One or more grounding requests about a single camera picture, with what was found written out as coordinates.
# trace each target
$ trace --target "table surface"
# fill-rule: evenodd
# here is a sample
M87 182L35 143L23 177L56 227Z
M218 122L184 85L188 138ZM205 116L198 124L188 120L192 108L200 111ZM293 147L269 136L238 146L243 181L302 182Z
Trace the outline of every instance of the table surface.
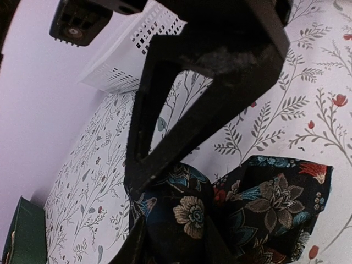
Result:
M251 155L333 165L332 193L302 264L352 258L351 10L348 1L295 1L278 83L184 160L212 181ZM210 81L188 71L177 77L153 146ZM133 92L108 95L68 155L45 205L48 263L109 263L128 235L122 182L133 99ZM309 254L313 245L316 257Z

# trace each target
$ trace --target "red flower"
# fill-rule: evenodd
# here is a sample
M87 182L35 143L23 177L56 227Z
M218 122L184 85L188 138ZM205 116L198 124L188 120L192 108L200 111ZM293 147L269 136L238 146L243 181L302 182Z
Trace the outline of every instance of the red flower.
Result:
M344 38L345 40L352 40L352 34L345 34L345 35L343 36L343 38Z
M226 200L226 192L224 190L219 190L218 188L214 188L215 192L215 203L218 206L222 206Z
M312 246L312 248L309 251L309 259L310 260L315 259L316 256L318 255L318 252L319 252L319 247L316 245Z
M336 106L345 106L348 103L346 95L342 95L341 93L336 96L336 99L333 98L332 101Z
M312 162L302 162L300 168L302 170L299 173L308 173L312 175L320 184L325 182L327 166Z
M313 129L315 127L315 124L314 124L314 122L312 120L308 123L308 127L310 129Z

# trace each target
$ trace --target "green box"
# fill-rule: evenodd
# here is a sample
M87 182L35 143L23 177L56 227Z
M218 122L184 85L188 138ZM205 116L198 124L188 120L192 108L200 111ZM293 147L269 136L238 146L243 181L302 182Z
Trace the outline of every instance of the green box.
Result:
M14 244L12 249L12 232ZM45 212L24 198L20 198L12 219L2 263L5 264L10 252L8 264L45 264L47 260Z

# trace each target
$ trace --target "perforated basket side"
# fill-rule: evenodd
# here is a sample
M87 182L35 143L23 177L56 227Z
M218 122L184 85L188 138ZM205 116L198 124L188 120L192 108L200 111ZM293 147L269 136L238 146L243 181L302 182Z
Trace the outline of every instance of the perforated basket side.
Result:
M117 39L104 60L95 63L82 82L97 89L121 93L138 89L153 35L176 35L184 22L158 3L148 7Z

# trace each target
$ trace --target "purple wall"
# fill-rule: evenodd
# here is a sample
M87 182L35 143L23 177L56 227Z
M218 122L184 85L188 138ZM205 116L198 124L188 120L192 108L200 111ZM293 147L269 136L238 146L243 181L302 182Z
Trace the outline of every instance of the purple wall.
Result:
M0 252L21 195L43 204L69 148L104 97L75 84L122 17L89 47L48 34L58 0L22 0L0 72Z

